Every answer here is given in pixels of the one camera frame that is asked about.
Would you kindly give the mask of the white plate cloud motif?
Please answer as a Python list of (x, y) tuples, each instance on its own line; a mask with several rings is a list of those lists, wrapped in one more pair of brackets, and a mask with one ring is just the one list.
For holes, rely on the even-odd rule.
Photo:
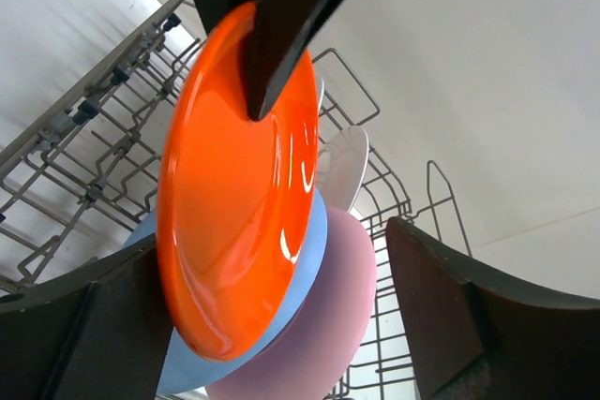
[(358, 198), (368, 165), (369, 137), (359, 125), (343, 127), (334, 116), (337, 104), (325, 105), (324, 79), (318, 82), (320, 136), (316, 186), (326, 206), (350, 212)]

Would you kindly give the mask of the pink plate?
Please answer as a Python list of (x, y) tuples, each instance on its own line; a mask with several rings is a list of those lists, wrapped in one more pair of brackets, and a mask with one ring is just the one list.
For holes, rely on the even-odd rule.
[(242, 367), (207, 386), (211, 399), (323, 399), (346, 371), (374, 307), (376, 259), (350, 213), (327, 210), (321, 268), (285, 330)]

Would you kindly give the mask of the orange plate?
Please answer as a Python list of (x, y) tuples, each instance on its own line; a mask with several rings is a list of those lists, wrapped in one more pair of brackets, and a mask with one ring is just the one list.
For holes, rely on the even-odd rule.
[(242, 68), (256, 7), (210, 33), (165, 140), (157, 258), (175, 328), (197, 355), (227, 362), (274, 320), (298, 267), (315, 191), (318, 96), (304, 54), (275, 107), (248, 118)]

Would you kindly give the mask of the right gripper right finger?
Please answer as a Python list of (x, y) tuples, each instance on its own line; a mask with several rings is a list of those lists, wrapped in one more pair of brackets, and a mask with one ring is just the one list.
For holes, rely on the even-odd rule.
[(400, 217), (385, 240), (421, 398), (598, 398), (598, 300), (504, 273)]

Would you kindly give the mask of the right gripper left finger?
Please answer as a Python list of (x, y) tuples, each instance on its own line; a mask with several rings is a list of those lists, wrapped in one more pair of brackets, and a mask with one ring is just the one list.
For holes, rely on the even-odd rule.
[(173, 322), (156, 238), (1, 299), (4, 399), (152, 399)]

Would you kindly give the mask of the blue plate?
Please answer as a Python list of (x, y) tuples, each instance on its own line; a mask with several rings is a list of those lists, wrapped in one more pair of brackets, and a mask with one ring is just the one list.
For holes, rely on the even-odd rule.
[(323, 198), (314, 193), (307, 236), (284, 300), (258, 342), (242, 356), (228, 362), (206, 360), (196, 355), (179, 332), (173, 331), (157, 385), (157, 394), (179, 394), (196, 390), (224, 378), (249, 362), (284, 330), (305, 301), (323, 262), (327, 240), (327, 213)]

